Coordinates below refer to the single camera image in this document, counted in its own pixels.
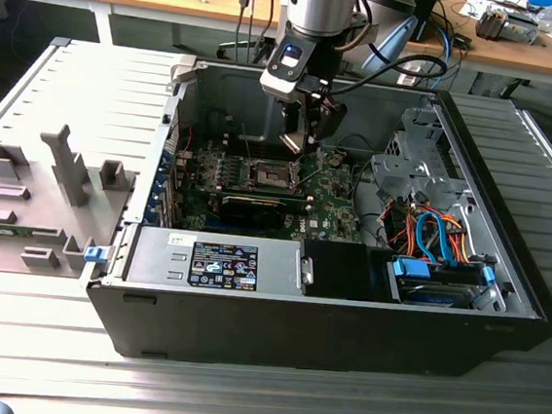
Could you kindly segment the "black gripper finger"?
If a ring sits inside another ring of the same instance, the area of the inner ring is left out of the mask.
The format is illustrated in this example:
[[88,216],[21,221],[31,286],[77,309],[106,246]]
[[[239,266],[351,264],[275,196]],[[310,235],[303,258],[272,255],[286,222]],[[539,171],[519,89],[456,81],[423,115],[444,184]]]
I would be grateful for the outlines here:
[[348,107],[332,100],[310,100],[307,148],[314,149],[322,139],[331,137],[346,118]]
[[303,139],[307,137],[306,103],[302,103],[301,101],[285,102],[282,105],[282,117],[284,124],[282,131],[284,134],[298,134]]

